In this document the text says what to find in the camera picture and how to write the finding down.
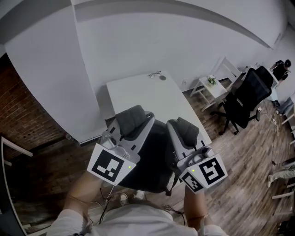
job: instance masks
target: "laminate floor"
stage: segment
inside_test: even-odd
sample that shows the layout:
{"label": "laminate floor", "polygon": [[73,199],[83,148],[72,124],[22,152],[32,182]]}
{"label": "laminate floor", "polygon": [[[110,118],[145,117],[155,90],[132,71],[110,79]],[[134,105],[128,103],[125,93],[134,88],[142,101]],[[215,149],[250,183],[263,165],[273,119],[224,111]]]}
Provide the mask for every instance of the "laminate floor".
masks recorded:
{"label": "laminate floor", "polygon": [[[212,110],[217,110],[217,106],[201,112],[204,99],[197,94],[189,97],[189,93],[185,93],[185,96],[208,132],[211,147],[221,155],[229,174],[223,182],[206,191],[213,220],[231,236],[274,235],[277,225],[285,218],[273,214],[289,208],[290,199],[272,200],[271,196],[286,191],[286,181],[279,179],[268,189],[266,179],[278,169],[271,164],[272,160],[279,163],[294,157],[294,146],[289,145],[293,140],[290,127],[288,124],[279,125],[277,136],[269,118],[274,117],[278,124],[284,118],[277,116],[271,102],[266,100],[260,106],[263,112],[268,112],[269,118],[262,115],[259,122],[250,121],[248,127],[240,128],[236,136],[230,124],[225,134],[219,136],[225,118],[210,115]],[[12,167],[6,167],[16,211],[23,224],[31,225],[28,233],[49,226],[56,219],[70,186],[86,170],[93,148],[94,144],[80,147],[69,140],[62,140],[34,153],[32,158],[19,158]],[[111,188],[108,184],[103,186],[105,197]],[[133,193],[130,189],[116,186],[112,192],[113,203],[121,192],[130,196]],[[183,210],[184,184],[178,183],[171,197],[164,193],[146,193],[146,197],[160,206],[169,204],[176,210]],[[95,201],[104,207],[105,201],[101,195]],[[93,203],[89,215],[94,223],[99,221],[101,212],[101,207]],[[172,215],[176,222],[183,224],[180,215]]]}

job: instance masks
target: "sneaker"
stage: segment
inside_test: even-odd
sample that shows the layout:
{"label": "sneaker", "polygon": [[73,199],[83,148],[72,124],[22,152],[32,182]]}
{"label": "sneaker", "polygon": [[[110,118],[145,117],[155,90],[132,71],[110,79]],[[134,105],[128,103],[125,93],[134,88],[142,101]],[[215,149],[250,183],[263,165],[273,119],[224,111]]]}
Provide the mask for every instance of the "sneaker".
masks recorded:
{"label": "sneaker", "polygon": [[125,193],[120,194],[120,204],[121,206],[125,206],[129,204],[128,196]]}
{"label": "sneaker", "polygon": [[271,175],[269,175],[267,179],[267,187],[270,188],[270,186],[271,186]]}
{"label": "sneaker", "polygon": [[140,190],[137,190],[133,195],[133,199],[136,198],[139,200],[143,200],[144,197],[145,197],[145,191],[140,191]]}

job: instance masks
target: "person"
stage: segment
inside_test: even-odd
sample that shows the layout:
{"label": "person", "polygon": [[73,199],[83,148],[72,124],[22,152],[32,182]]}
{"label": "person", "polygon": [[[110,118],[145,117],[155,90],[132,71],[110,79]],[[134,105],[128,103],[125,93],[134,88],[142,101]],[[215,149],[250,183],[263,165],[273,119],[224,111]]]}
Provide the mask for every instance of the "person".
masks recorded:
{"label": "person", "polygon": [[277,108],[276,113],[280,116],[285,114],[295,104],[295,92]]}
{"label": "person", "polygon": [[279,83],[281,83],[288,77],[290,66],[291,61],[288,59],[285,62],[279,60],[271,67],[271,71],[273,75],[277,78]]}
{"label": "person", "polygon": [[268,176],[267,187],[271,186],[271,183],[278,178],[289,179],[295,177],[295,166],[288,169],[280,170],[275,172],[273,175]]}
{"label": "person", "polygon": [[47,236],[226,236],[208,215],[204,191],[194,194],[187,186],[184,214],[188,227],[174,223],[169,213],[149,201],[137,199],[135,204],[127,204],[127,196],[121,194],[123,206],[108,211],[101,224],[89,229],[88,208],[101,184],[101,179],[86,171],[70,189],[64,209]]}

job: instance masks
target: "red brick wall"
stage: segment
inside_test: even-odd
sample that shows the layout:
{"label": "red brick wall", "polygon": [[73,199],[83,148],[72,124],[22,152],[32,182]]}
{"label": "red brick wall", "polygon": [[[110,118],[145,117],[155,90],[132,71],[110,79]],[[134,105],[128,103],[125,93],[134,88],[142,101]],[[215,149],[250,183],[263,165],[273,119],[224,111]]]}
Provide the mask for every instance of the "red brick wall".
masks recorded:
{"label": "red brick wall", "polygon": [[[0,58],[0,134],[27,150],[64,135],[27,89],[7,54]],[[18,154],[6,148],[4,157],[11,159]]]}

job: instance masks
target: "person in black shirt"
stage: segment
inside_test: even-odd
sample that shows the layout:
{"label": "person in black shirt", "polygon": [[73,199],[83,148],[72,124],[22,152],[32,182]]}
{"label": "person in black shirt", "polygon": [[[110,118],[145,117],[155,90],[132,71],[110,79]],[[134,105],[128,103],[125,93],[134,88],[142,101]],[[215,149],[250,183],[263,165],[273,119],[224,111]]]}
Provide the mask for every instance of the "person in black shirt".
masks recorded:
{"label": "person in black shirt", "polygon": [[271,67],[273,75],[277,78],[277,80],[280,83],[288,77],[290,66],[290,60],[286,60],[285,62],[279,60]]}

